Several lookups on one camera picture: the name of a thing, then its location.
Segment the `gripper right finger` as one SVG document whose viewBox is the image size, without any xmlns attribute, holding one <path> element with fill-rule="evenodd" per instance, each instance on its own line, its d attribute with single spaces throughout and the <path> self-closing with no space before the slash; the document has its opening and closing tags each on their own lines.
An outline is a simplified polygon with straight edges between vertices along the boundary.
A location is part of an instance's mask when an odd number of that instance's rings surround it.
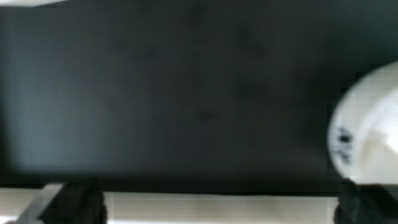
<svg viewBox="0 0 398 224">
<path fill-rule="evenodd" d="M 341 182 L 334 224 L 398 224 L 398 185 Z"/>
</svg>

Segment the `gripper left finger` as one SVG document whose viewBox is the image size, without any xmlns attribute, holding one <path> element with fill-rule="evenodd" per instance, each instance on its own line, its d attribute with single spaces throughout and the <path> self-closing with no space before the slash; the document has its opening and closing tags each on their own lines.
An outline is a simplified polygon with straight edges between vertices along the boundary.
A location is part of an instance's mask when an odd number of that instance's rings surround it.
<svg viewBox="0 0 398 224">
<path fill-rule="evenodd" d="M 108 224 L 100 181 L 48 183 L 14 220 L 16 224 Z"/>
</svg>

